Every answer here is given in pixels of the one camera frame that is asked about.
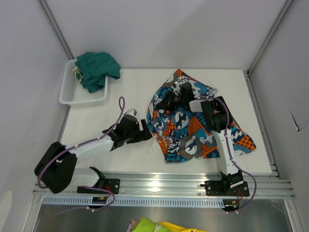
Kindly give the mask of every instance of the lime green cloth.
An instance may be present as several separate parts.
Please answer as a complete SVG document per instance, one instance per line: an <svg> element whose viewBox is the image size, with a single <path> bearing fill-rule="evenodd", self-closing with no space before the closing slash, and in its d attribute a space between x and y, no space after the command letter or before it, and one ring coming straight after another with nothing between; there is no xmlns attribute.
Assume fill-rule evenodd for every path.
<svg viewBox="0 0 309 232"><path fill-rule="evenodd" d="M121 66L106 52L86 52L77 57L75 65L81 72L76 74L77 79L81 78L82 86L90 93L104 88L105 77L120 78Z"/></svg>
<svg viewBox="0 0 309 232"><path fill-rule="evenodd" d="M170 232L169 229L160 226L152 221L150 221L148 218L141 218L140 222L134 227L132 232Z"/></svg>

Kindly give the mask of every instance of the folded garment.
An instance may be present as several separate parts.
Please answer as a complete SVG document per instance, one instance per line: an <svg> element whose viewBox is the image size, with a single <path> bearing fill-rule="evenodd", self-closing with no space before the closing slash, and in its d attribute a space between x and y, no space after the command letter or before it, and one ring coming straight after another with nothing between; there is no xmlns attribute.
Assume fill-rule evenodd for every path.
<svg viewBox="0 0 309 232"><path fill-rule="evenodd" d="M203 113L191 112L184 107L175 110L158 109L157 104L168 92L173 91L172 85L190 83L193 94L197 99L203 94L211 97L217 92L216 88L200 85L196 79L178 69L156 92L147 112L147 126L154 138L159 142L166 163L179 163L195 158L219 157L217 142L208 129ZM249 135L233 119L232 126L233 149L250 153L256 149Z"/></svg>
<svg viewBox="0 0 309 232"><path fill-rule="evenodd" d="M75 71L76 78L90 93L104 88L105 78L120 78L121 66L108 53L86 52L77 57L75 65L79 71Z"/></svg>
<svg viewBox="0 0 309 232"><path fill-rule="evenodd" d="M206 232L197 229L186 229L181 226L171 224L166 221L154 223L148 218L141 218L139 222L132 227L132 232Z"/></svg>

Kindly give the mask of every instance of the plastic laundry basket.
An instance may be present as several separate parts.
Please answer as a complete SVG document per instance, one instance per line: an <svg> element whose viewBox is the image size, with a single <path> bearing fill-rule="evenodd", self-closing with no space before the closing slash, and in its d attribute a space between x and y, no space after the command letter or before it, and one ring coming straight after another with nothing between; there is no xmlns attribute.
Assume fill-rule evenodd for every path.
<svg viewBox="0 0 309 232"><path fill-rule="evenodd" d="M107 82L105 78L105 87L95 93L89 93L87 89L76 80L75 74L72 70L76 67L76 59L70 60L65 68L63 80L61 84L59 101L62 104L68 104L72 107L86 107L103 105L104 99L107 95Z"/></svg>

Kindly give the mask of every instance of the patterned cloth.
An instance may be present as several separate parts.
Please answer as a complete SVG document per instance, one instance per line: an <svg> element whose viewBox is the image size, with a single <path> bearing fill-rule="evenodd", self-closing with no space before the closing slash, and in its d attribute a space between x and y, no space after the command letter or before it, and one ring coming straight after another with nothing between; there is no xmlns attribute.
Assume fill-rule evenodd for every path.
<svg viewBox="0 0 309 232"><path fill-rule="evenodd" d="M157 104L164 99L175 82L180 85L189 82L197 99L201 95L214 96L217 89L199 82L178 69L154 95L147 112L147 126L157 139L166 163L179 163L193 157L205 159L219 157L216 140L207 128L200 112L190 112L183 107L175 110L162 110ZM235 119L232 122L232 140L234 150L250 153L256 149L253 140L242 131Z"/></svg>

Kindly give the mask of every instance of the metal frame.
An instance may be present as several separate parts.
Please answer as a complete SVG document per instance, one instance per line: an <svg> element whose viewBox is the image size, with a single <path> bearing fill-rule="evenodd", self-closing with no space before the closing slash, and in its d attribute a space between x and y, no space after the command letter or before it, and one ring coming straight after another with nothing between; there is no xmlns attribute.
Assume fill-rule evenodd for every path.
<svg viewBox="0 0 309 232"><path fill-rule="evenodd" d="M66 53L68 59L73 59L72 52L61 33L61 30L56 23L56 20L46 2L46 0L37 0L44 15L46 16L47 21L49 22L55 36L59 40L64 52ZM295 194L292 188L292 184L289 180L282 180L280 177L280 173L275 165L275 157L273 153L273 149L271 146L271 142L269 140L269 136L267 134L267 130L265 128L265 124L263 121L263 117L260 111L260 107L254 92L254 88L252 86L252 82L250 79L251 73L255 69L259 60L269 47L271 41L273 40L275 34L277 33L280 25L282 24L284 18L288 14L295 0L287 0L284 7L282 8L279 16L277 17L273 27L271 28L268 36L263 42L258 54L256 55L252 65L249 70L245 74L245 79L248 86L248 91L250 97L252 99L253 107L257 116L257 120L259 123L259 127L261 130L261 134L266 146L267 155L269 158L269 163L272 168L271 176L256 176L256 180L258 183L258 189L256 193L256 199L284 199L285 205L287 207L288 215L290 218L291 225L293 230L296 232L304 231L300 216L298 214L296 204L295 204ZM68 111L66 113L66 117L59 135L59 139L61 139L63 130L65 128L67 118L70 112L70 107L68 107ZM219 180L220 177L218 175L209 175L209 174L170 174L170 173L104 173L107 178L119 178L121 180L121 186L118 199L135 199L137 201L145 201L145 200L155 200L161 199L160 203L156 203L156 206L166 207L164 205L163 199L176 199L178 202L176 205L181 204L189 204L192 201L218 201L222 199L227 199L228 197L206 197L205 189L200 187L206 180ZM244 179L248 181L249 189L253 191L253 181L248 176L244 176ZM46 203L48 200L43 200L44 197L49 194L49 192L45 189L40 189L35 186L32 196L32 206L29 210L28 219L25 223L24 232L31 232L34 229L35 222L39 213L39 209L42 201ZM75 189L66 189L62 192L63 196L59 198L61 200L55 200L55 195L48 195L48 199L51 202L59 204L59 201L64 201L63 199L69 199L74 201L77 197L91 198L91 194L81 195L76 193ZM125 205L128 201L118 201L118 205Z"/></svg>

